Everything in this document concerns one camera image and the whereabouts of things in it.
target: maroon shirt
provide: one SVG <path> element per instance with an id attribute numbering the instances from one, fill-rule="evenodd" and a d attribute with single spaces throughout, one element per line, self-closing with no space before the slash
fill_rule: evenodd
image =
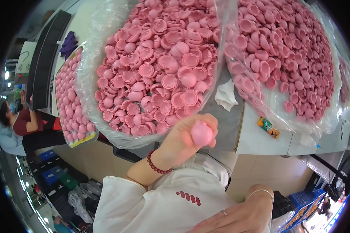
<path id="1" fill-rule="evenodd" d="M 13 124 L 13 131 L 19 136 L 25 136 L 30 133 L 38 132 L 43 130 L 43 120 L 40 112 L 36 111 L 36 120 L 38 122 L 38 129 L 32 132 L 27 132 L 26 124 L 31 121 L 30 110 L 22 109 L 19 111 L 16 121 Z"/>

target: red logo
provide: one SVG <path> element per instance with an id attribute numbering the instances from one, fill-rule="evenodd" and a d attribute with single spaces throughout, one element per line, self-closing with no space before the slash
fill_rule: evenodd
<path id="1" fill-rule="evenodd" d="M 195 198 L 193 195 L 189 195 L 189 193 L 184 193 L 183 191 L 176 192 L 176 195 L 180 195 L 182 198 L 186 198 L 187 201 L 191 201 L 192 203 L 196 203 L 198 206 L 201 205 L 200 199 Z"/>

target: hair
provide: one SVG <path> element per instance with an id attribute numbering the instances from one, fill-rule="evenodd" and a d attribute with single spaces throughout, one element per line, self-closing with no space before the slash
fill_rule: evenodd
<path id="1" fill-rule="evenodd" d="M 10 125 L 9 119 L 6 116 L 7 111 L 8 111 L 7 103 L 2 102 L 0 105 L 0 121 L 6 127 L 8 127 Z"/>

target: blue face mask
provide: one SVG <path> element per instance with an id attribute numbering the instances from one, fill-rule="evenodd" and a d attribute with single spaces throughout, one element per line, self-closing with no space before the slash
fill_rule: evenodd
<path id="1" fill-rule="evenodd" d="M 10 103 L 9 109 L 11 110 L 12 113 L 15 113 L 16 108 L 13 103 Z"/>

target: red beaded bracelet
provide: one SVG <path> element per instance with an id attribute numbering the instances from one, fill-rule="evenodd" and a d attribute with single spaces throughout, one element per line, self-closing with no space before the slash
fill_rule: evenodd
<path id="1" fill-rule="evenodd" d="M 147 161 L 149 162 L 149 166 L 154 170 L 154 171 L 156 171 L 156 172 L 158 172 L 158 173 L 161 173 L 161 174 L 168 174 L 170 171 L 172 171 L 172 168 L 170 168 L 169 170 L 167 170 L 167 171 L 163 171 L 163 170 L 160 170 L 160 169 L 158 169 L 157 167 L 155 167 L 154 165 L 153 165 L 153 163 L 151 162 L 151 160 L 150 160 L 150 156 L 151 156 L 151 154 L 154 152 L 155 150 L 153 150 L 153 151 L 150 151 L 149 153 L 148 153 L 148 156 L 147 156 Z"/>

